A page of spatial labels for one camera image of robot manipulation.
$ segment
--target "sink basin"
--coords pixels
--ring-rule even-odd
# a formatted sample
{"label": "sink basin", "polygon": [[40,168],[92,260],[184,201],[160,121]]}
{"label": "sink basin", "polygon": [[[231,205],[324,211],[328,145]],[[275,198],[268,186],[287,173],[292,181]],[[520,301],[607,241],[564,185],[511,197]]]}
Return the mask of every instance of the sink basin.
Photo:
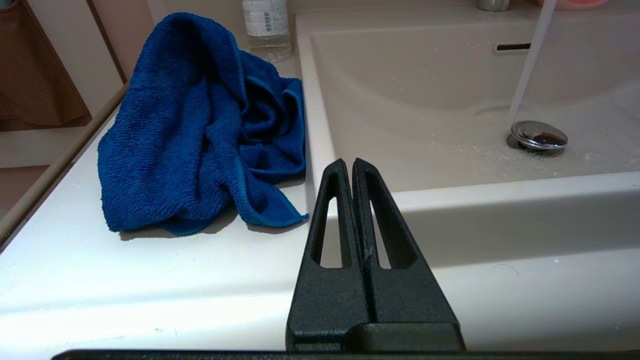
{"label": "sink basin", "polygon": [[554,15],[518,118],[569,136],[556,158],[505,142],[526,52],[498,45],[530,42],[540,9],[463,4],[298,15],[308,198],[333,160],[371,162],[436,269],[638,247],[640,4]]}

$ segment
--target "pink container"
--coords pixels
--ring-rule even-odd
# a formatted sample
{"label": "pink container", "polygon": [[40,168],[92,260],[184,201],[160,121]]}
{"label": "pink container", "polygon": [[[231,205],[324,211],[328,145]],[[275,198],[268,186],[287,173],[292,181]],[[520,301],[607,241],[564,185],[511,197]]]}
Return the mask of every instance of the pink container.
{"label": "pink container", "polygon": [[[542,6],[545,0],[538,0],[538,4]],[[609,0],[558,0],[556,10],[593,10],[597,9]]]}

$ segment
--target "bottle label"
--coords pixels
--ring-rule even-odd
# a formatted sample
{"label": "bottle label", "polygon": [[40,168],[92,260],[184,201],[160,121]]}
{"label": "bottle label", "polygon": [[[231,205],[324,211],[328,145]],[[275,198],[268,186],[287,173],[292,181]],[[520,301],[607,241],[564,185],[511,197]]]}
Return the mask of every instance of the bottle label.
{"label": "bottle label", "polygon": [[246,33],[253,37],[289,32],[287,0],[243,0]]}

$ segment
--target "plastic bottle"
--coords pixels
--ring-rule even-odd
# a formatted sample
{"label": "plastic bottle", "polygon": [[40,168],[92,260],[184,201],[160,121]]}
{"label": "plastic bottle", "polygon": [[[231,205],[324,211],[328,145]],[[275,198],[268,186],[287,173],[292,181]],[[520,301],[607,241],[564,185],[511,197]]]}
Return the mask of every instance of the plastic bottle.
{"label": "plastic bottle", "polygon": [[[609,0],[558,0],[557,10],[593,10],[597,9]],[[538,0],[540,6],[545,0]]]}
{"label": "plastic bottle", "polygon": [[291,56],[287,0],[243,0],[249,51],[270,62]]}

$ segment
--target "barcode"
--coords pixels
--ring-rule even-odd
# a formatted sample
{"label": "barcode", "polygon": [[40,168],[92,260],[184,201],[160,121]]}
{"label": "barcode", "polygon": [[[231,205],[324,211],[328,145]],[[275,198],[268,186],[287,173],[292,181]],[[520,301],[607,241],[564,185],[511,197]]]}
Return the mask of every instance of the barcode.
{"label": "barcode", "polygon": [[271,28],[271,13],[270,12],[265,12],[264,13],[264,29],[268,33],[273,31],[273,29]]}

